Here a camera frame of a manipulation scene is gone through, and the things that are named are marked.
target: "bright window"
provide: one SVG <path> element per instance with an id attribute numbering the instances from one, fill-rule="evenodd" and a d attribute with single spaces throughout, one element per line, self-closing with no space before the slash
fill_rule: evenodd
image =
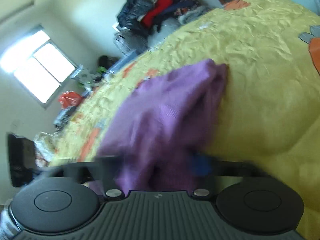
<path id="1" fill-rule="evenodd" d="M 0 66 L 13 73 L 43 104 L 76 69 L 44 31 L 10 47 L 1 58 Z"/>

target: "yellow blanket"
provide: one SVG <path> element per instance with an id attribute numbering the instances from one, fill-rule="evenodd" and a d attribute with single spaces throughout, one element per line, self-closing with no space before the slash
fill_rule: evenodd
<path id="1" fill-rule="evenodd" d="M 298 231 L 320 238 L 320 77 L 298 38 L 320 17 L 289 0 L 244 0 L 181 27 L 86 100 L 65 128 L 52 164 L 90 161 L 117 108 L 146 75 L 206 58 L 229 65 L 209 155 L 249 160 L 303 198 Z"/>

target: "orange plastic bag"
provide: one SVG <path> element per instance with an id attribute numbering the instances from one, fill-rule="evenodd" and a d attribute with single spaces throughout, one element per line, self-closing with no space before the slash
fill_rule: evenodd
<path id="1" fill-rule="evenodd" d="M 67 91 L 61 94 L 59 97 L 59 102 L 61 103 L 61 108 L 65 109 L 68 106 L 78 106 L 81 104 L 83 97 L 74 91 Z"/>

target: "gray ribbed panel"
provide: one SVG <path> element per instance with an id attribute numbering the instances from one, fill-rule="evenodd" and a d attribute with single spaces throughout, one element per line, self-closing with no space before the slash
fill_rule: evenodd
<path id="1" fill-rule="evenodd" d="M 209 202 L 186 192 L 131 192 L 109 202 L 97 218 L 76 232 L 40 236 L 22 231 L 15 240 L 302 240 L 295 231 L 254 236 L 224 222 Z"/>

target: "mesh basket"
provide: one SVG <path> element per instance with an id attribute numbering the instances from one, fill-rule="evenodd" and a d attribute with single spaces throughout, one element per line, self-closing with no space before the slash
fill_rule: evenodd
<path id="1" fill-rule="evenodd" d="M 142 53 L 147 49 L 148 40 L 130 29 L 125 29 L 115 34 L 113 43 L 123 54 L 128 54 L 135 49 Z"/>

